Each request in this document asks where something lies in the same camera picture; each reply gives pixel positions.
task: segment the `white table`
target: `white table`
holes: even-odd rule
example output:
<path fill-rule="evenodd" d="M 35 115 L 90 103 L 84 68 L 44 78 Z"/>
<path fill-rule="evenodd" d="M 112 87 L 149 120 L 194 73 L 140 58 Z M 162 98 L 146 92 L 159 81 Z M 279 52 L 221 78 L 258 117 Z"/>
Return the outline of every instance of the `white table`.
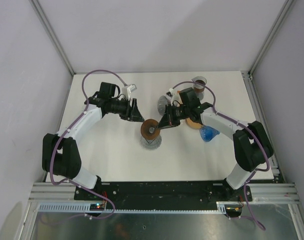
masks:
<path fill-rule="evenodd" d="M 127 84 L 136 84 L 137 90 L 131 97 L 137 98 L 138 108 L 145 119 L 161 119 L 156 103 L 169 88 L 181 81 L 204 76 L 207 86 L 216 95 L 218 110 L 240 120 L 255 120 L 239 71 L 122 73 L 120 76 Z M 83 74 L 74 76 L 61 127 L 68 126 L 84 108 L 85 99 L 81 91 L 83 77 Z M 85 81 L 87 94 L 91 96 L 98 91 L 102 81 L 122 87 L 114 75 L 93 74 Z M 177 90 L 191 86 L 184 84 Z M 203 102 L 213 102 L 206 90 Z M 206 143 L 198 130 L 191 129 L 182 121 L 179 127 L 161 130 L 161 146 L 149 151 L 139 143 L 140 126 L 139 122 L 128 122 L 116 114 L 107 114 L 78 145 L 82 165 L 104 182 L 208 181 L 224 179 L 236 163 L 233 142 L 223 134 Z M 256 180 L 272 178 L 271 170 L 254 176 Z"/>

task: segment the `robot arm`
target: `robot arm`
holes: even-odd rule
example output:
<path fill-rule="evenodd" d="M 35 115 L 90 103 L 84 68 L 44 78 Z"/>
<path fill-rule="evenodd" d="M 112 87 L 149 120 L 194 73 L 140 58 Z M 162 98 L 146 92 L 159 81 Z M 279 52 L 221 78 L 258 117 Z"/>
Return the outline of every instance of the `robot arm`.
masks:
<path fill-rule="evenodd" d="M 196 123 L 213 127 L 229 137 L 234 142 L 237 163 L 227 176 L 226 182 L 233 190 L 239 189 L 257 166 L 265 162 L 257 143 L 255 141 L 251 142 L 252 137 L 245 129 L 216 114 L 210 103 L 201 104 L 191 87 L 180 91 L 179 94 L 183 104 L 180 106 L 167 105 L 158 128 L 176 127 L 180 124 L 180 120 L 190 118 Z M 236 122 L 248 126 L 262 144 L 269 158 L 274 154 L 264 127 L 260 122 L 247 123 L 240 120 L 236 120 Z"/>
<path fill-rule="evenodd" d="M 68 129 L 59 144 L 54 159 L 53 173 L 55 175 L 67 177 L 88 189 L 93 189 L 97 179 L 100 180 L 100 178 L 82 167 L 77 144 L 80 143 L 83 136 L 108 113 L 119 114 L 121 119 L 130 122 L 144 122 L 144 118 L 137 108 L 137 100 L 133 99 L 131 105 L 129 95 L 134 90 L 133 86 L 124 87 L 125 98 L 120 100 L 118 97 L 113 97 L 116 88 L 118 88 L 117 85 L 102 82 L 100 91 L 89 98 L 87 111 L 71 129 Z M 56 134 L 48 133 L 43 138 L 42 168 L 47 172 L 49 172 L 54 146 L 66 129 L 64 127 Z"/>

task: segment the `white wall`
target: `white wall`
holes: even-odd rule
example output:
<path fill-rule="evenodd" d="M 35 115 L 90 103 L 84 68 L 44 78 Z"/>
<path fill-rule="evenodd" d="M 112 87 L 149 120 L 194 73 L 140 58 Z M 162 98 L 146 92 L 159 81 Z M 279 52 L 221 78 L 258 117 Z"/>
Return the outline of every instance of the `white wall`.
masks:
<path fill-rule="evenodd" d="M 248 70 L 285 0 L 40 0 L 77 73 Z"/>
<path fill-rule="evenodd" d="M 299 0 L 254 74 L 281 169 L 304 207 L 304 0 Z"/>
<path fill-rule="evenodd" d="M 56 131 L 70 82 L 30 3 L 0 1 L 0 239 L 12 239 L 42 175 L 42 138 Z"/>

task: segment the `black mounting plate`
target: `black mounting plate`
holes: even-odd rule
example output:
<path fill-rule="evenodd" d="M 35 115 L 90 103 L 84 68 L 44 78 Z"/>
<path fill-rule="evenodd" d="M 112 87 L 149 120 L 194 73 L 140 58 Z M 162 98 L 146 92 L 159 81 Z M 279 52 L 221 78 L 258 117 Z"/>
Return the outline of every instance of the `black mounting plate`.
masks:
<path fill-rule="evenodd" d="M 96 189 L 107 193 L 120 210 L 201 211 L 217 210 L 216 202 L 245 200 L 243 187 L 227 194 L 223 181 L 157 181 L 157 182 L 103 182 Z M 248 201 L 252 201 L 247 186 Z M 100 201 L 81 188 L 76 188 L 74 200 Z"/>

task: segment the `table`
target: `table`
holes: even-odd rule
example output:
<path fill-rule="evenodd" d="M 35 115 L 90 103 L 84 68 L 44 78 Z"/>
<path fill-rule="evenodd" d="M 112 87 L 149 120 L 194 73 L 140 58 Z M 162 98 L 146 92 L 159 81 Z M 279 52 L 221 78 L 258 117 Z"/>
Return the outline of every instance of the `table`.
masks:
<path fill-rule="evenodd" d="M 137 98 L 138 108 L 145 119 L 161 119 L 157 100 L 169 88 L 181 81 L 203 76 L 216 95 L 219 111 L 240 120 L 255 120 L 240 71 L 122 73 L 120 76 L 127 84 L 136 84 L 137 90 L 131 97 Z M 68 126 L 84 108 L 83 77 L 83 74 L 77 74 L 73 78 L 61 127 Z M 87 94 L 91 96 L 98 91 L 102 81 L 122 87 L 112 74 L 93 74 L 85 81 Z M 192 84 L 183 84 L 177 90 L 188 87 Z M 213 102 L 208 91 L 205 91 L 202 102 Z M 206 143 L 198 130 L 182 121 L 179 127 L 161 130 L 161 146 L 149 151 L 139 143 L 140 126 L 139 122 L 128 122 L 118 115 L 107 114 L 78 145 L 82 165 L 100 176 L 103 182 L 209 181 L 226 178 L 236 163 L 233 142 L 223 134 Z M 273 174 L 271 170 L 258 172 L 253 179 L 273 179 Z"/>

